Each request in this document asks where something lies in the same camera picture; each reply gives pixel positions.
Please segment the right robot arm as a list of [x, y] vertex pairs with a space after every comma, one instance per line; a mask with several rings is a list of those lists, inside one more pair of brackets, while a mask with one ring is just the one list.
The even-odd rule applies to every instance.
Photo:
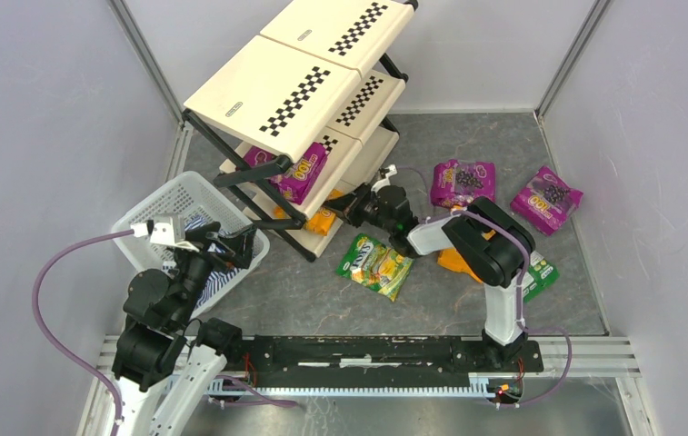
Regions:
[[385, 185], [374, 189], [363, 183], [326, 201], [324, 207], [354, 227], [368, 223], [387, 232], [390, 247], [406, 257], [456, 250], [484, 284], [482, 344], [487, 363], [501, 369], [516, 359], [528, 339], [523, 278], [535, 241], [493, 201], [478, 197], [464, 208], [420, 221], [404, 188]]

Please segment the orange candy bag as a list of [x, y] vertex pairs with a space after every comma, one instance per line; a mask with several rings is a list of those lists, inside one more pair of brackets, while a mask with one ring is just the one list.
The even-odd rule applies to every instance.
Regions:
[[456, 249], [448, 248], [441, 250], [437, 256], [437, 264], [454, 273], [465, 273], [476, 282], [483, 283]]
[[[328, 195], [327, 200], [332, 200], [342, 195], [343, 193], [341, 191], [333, 189]], [[280, 206], [276, 206], [274, 208], [273, 215], [276, 219], [288, 219], [287, 214]], [[333, 227], [336, 219], [337, 218], [333, 212], [325, 207], [320, 207], [314, 216], [304, 224], [303, 230], [317, 235], [326, 236]]]

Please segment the green yellow candy bag front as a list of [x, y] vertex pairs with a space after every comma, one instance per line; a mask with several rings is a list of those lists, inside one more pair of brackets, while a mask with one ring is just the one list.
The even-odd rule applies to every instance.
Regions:
[[335, 273], [395, 302], [414, 260], [365, 233], [357, 234]]

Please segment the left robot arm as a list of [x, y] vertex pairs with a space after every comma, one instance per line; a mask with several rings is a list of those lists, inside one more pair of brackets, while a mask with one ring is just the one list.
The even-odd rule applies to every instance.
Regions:
[[184, 229], [177, 215], [159, 215], [131, 226], [130, 234], [171, 252], [171, 273], [139, 272], [128, 285], [123, 305], [125, 328], [118, 337], [112, 376], [98, 376], [114, 398], [113, 435], [178, 435], [196, 403], [234, 353], [242, 331], [228, 322], [202, 322], [183, 379], [160, 398], [188, 343], [184, 333], [194, 319], [212, 273], [246, 272], [252, 265], [257, 229], [249, 224], [221, 233], [218, 222]]

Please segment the green candy bag back side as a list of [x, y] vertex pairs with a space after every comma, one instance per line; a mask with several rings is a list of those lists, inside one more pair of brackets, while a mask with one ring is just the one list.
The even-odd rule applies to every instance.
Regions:
[[529, 302], [560, 278], [557, 267], [537, 251], [531, 253], [530, 264], [523, 278], [523, 301]]

